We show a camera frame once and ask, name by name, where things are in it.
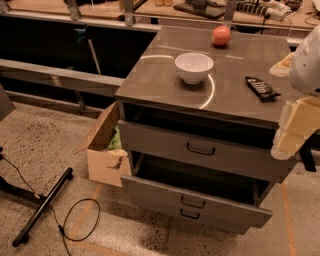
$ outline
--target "tripod stand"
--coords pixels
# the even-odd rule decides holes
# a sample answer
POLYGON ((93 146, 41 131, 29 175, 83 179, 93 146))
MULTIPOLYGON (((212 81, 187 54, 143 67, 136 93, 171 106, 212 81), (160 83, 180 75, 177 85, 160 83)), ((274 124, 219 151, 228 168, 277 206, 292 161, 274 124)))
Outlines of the tripod stand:
MULTIPOLYGON (((0 147, 0 160, 2 160, 4 157, 2 156, 3 148, 0 147)), ((67 170, 64 172, 64 174, 61 176, 59 181, 55 184, 55 186, 52 188, 48 196, 36 196, 34 192, 31 192, 29 190, 16 187, 14 185, 9 184, 5 181, 3 177, 0 176, 0 190, 4 193, 12 194, 16 197, 23 198, 25 200, 28 200, 29 202, 35 203, 38 205, 38 208, 33 213, 33 215, 30 217, 30 219, 27 221, 25 226, 21 229, 18 236, 14 239, 12 242, 13 247, 18 247, 21 243, 26 243, 29 241, 29 231, 32 229, 34 224, 38 221, 42 213, 46 210, 46 208, 49 206, 52 199, 55 197, 55 195, 58 193, 64 182, 68 179, 71 180, 73 178, 72 176, 72 168, 67 168, 67 170)))

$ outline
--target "white bowl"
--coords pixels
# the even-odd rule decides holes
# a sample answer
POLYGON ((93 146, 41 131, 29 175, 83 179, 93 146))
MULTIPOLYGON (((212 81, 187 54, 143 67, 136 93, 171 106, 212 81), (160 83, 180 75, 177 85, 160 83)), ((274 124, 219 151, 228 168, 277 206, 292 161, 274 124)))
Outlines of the white bowl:
POLYGON ((188 84, 204 80, 213 67, 213 60, 201 53, 184 53, 175 59, 178 75, 188 84))

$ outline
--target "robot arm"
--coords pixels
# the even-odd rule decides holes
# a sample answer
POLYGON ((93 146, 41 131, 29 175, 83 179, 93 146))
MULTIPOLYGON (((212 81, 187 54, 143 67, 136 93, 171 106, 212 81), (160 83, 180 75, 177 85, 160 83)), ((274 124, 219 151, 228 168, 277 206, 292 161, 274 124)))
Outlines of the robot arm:
POLYGON ((275 159, 285 160, 294 156, 305 141, 320 128, 319 36, 320 25, 313 29, 292 56, 290 83, 293 88, 303 93, 304 97, 287 100, 283 107, 271 150, 275 159))

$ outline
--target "remote control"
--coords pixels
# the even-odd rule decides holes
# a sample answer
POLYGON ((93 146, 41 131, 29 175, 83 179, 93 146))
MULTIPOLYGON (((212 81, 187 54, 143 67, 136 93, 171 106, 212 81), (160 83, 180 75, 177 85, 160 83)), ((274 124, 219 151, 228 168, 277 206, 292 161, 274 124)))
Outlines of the remote control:
POLYGON ((281 95, 274 91, 268 83, 259 78, 247 76, 245 79, 249 88, 253 90, 261 100, 273 99, 274 97, 281 95))

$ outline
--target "drawer handle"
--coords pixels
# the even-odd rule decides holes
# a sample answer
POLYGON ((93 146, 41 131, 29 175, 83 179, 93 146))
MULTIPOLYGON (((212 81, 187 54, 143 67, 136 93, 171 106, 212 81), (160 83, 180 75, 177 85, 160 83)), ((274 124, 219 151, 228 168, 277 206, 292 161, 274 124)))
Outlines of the drawer handle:
POLYGON ((200 217, 200 213, 198 213, 198 212, 187 212, 183 209, 180 210, 180 214, 183 217, 187 217, 187 218, 194 219, 194 220, 197 220, 200 217))
POLYGON ((181 203, 197 209, 203 209, 206 205, 206 201, 202 201, 201 203, 193 202, 191 200, 186 199, 183 195, 181 196, 181 203))
POLYGON ((201 155, 206 155, 206 156, 212 156, 212 155, 214 154, 214 152, 216 151, 215 148, 212 148, 210 152, 199 151, 199 150, 193 149, 193 148, 190 146, 190 143, 189 143, 189 142, 187 143, 186 148, 187 148, 187 150, 190 151, 190 152, 197 153, 197 154, 201 154, 201 155))

